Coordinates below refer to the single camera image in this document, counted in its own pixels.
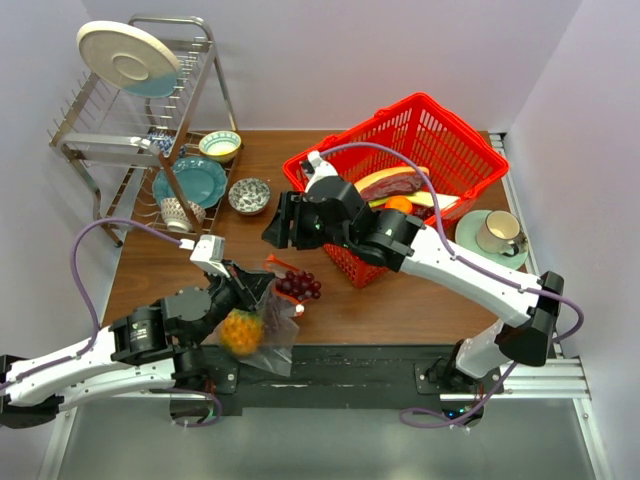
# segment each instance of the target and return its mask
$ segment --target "teal plate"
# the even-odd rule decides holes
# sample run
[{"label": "teal plate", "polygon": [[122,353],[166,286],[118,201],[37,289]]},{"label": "teal plate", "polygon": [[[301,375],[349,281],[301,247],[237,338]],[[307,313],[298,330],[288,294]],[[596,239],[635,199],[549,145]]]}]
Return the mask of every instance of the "teal plate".
[{"label": "teal plate", "polygon": [[[173,173],[182,191],[202,208],[213,207],[227,189],[227,175],[219,163],[204,157],[179,158],[173,165]],[[175,197],[167,175],[160,171],[153,181],[153,198],[160,205],[165,198]]]},{"label": "teal plate", "polygon": [[484,258],[502,265],[503,267],[517,270],[527,260],[527,257],[529,256],[528,251],[520,253],[515,257],[507,257],[505,255],[500,255],[499,253],[485,252],[480,248],[478,242],[476,242],[476,233],[478,233],[478,230],[489,213],[491,213],[491,210],[474,210],[462,217],[456,227],[456,243],[467,250],[471,250]]}]

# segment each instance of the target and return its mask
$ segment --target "metal dish rack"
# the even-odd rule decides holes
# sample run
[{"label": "metal dish rack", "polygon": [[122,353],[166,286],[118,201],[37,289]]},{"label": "metal dish rack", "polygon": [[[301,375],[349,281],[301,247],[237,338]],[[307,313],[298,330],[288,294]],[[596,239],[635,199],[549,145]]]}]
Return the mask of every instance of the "metal dish rack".
[{"label": "metal dish rack", "polygon": [[[212,65],[215,66],[220,83],[231,130],[237,130],[213,33],[209,25],[199,17],[134,15],[128,23],[168,24],[172,29],[174,26],[176,30],[182,29],[181,33],[188,26],[196,26],[204,36],[160,38],[182,66],[178,84],[173,94],[166,98],[151,99],[131,95],[104,82],[95,73],[85,73],[83,79],[78,79],[78,91],[72,90],[73,101],[67,101],[68,109],[61,109],[62,120],[54,120],[57,128],[55,133],[49,132],[50,145],[67,158],[91,192],[95,220],[101,217],[103,199],[100,187],[90,173],[91,166],[113,165],[127,168],[124,180],[109,204],[107,217],[115,212],[136,170],[143,169],[133,218],[167,231],[160,208],[151,194],[155,175],[160,169],[164,169],[171,189],[191,221],[193,235],[202,235],[213,228],[218,206],[223,200],[218,202],[218,206],[207,209],[206,219],[201,224],[188,206],[187,198],[171,166],[177,160],[183,145],[187,147],[187,155],[199,155],[198,142],[204,134],[190,131],[189,125]],[[149,140],[148,137],[153,132],[175,136],[168,156],[162,154]],[[236,162],[237,157],[223,164],[227,176],[231,174]],[[104,224],[103,228],[116,245],[122,245],[116,235],[120,226]]]}]

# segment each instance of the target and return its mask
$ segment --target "gray floor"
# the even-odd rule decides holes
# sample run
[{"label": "gray floor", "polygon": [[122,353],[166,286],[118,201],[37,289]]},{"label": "gray floor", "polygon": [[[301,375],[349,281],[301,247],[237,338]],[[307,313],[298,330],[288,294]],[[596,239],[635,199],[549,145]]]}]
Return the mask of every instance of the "gray floor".
[{"label": "gray floor", "polygon": [[212,427],[168,421],[168,400],[81,409],[60,478],[427,480],[594,478],[571,401],[490,402],[469,434],[372,410],[246,410]]}]

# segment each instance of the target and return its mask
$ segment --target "green saucer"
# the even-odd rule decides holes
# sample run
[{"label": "green saucer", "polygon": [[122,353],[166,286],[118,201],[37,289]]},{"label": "green saucer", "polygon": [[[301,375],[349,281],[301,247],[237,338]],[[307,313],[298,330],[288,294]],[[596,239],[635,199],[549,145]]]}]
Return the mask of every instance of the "green saucer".
[{"label": "green saucer", "polygon": [[517,270],[527,260],[527,257],[529,256],[528,251],[520,253],[515,257],[507,257],[506,255],[500,255],[499,253],[485,252],[476,242],[476,233],[478,233],[484,219],[487,218],[489,213],[491,213],[491,210],[474,210],[462,217],[456,227],[456,243],[467,250],[471,250],[478,255],[482,255],[484,258],[488,258],[489,260],[502,265],[503,267]]}]

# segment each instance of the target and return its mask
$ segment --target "beige mug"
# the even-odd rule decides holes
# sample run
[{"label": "beige mug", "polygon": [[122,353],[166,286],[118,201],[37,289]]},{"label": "beige mug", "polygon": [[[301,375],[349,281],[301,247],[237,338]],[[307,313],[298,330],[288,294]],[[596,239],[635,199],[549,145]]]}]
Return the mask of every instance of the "beige mug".
[{"label": "beige mug", "polygon": [[528,249],[527,237],[518,219],[501,210],[494,210],[487,215],[476,233],[476,242],[485,252],[506,257],[515,257]]}]

